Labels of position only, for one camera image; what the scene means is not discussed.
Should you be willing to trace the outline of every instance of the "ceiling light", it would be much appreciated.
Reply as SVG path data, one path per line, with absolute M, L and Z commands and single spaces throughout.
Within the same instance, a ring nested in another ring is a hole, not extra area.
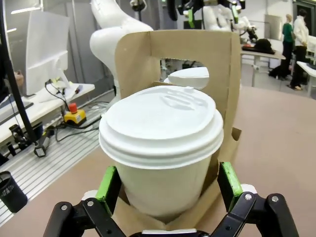
M 40 10 L 40 7 L 23 8 L 20 10 L 12 11 L 11 14 L 17 14 L 17 13 L 22 13 L 22 12 L 27 12 L 27 11 L 34 11 L 34 10 Z
M 13 28 L 13 29 L 7 30 L 6 32 L 7 32 L 7 33 L 10 33 L 10 32 L 13 32 L 13 31 L 16 31 L 16 28 Z

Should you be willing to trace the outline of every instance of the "blonde hair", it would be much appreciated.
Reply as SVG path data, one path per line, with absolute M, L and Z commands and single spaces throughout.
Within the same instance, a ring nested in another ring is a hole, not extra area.
M 290 14 L 286 14 L 286 19 L 291 22 L 292 21 L 292 15 Z

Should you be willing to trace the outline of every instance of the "plastic cup lid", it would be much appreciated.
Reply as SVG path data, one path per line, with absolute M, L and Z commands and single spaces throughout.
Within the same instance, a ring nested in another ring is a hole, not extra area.
M 171 73 L 168 78 L 208 78 L 209 73 L 206 67 L 186 68 Z
M 191 86 L 196 89 L 202 89 L 207 86 L 209 74 L 206 67 L 187 68 L 175 71 L 168 76 L 166 83 L 179 86 Z
M 223 118 L 208 95 L 156 86 L 110 107 L 100 121 L 99 141 L 119 163 L 168 169 L 209 157 L 222 143 L 222 129 Z

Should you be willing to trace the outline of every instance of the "computer monitor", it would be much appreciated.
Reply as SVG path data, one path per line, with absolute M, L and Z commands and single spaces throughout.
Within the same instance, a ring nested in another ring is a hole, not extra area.
M 45 83 L 50 79 L 61 78 L 64 88 L 71 88 L 64 74 L 68 68 L 69 24 L 69 17 L 66 16 L 31 12 L 26 46 L 27 95 L 45 90 Z

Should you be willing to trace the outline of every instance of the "cardboard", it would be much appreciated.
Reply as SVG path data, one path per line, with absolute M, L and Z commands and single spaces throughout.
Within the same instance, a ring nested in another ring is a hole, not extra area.
M 233 128 L 240 85 L 240 44 L 238 34 L 202 30 L 153 31 L 132 33 L 118 43 L 115 62 L 122 98 L 150 86 L 164 84 L 160 59 L 173 58 L 201 62 L 210 82 L 202 89 L 211 96 L 224 119 L 224 142 L 212 156 L 204 192 L 196 205 L 174 221 L 165 224 L 140 213 L 120 198 L 114 220 L 126 235 L 144 229 L 176 230 L 194 228 L 220 194 L 216 182 L 218 161 L 233 161 L 241 131 Z

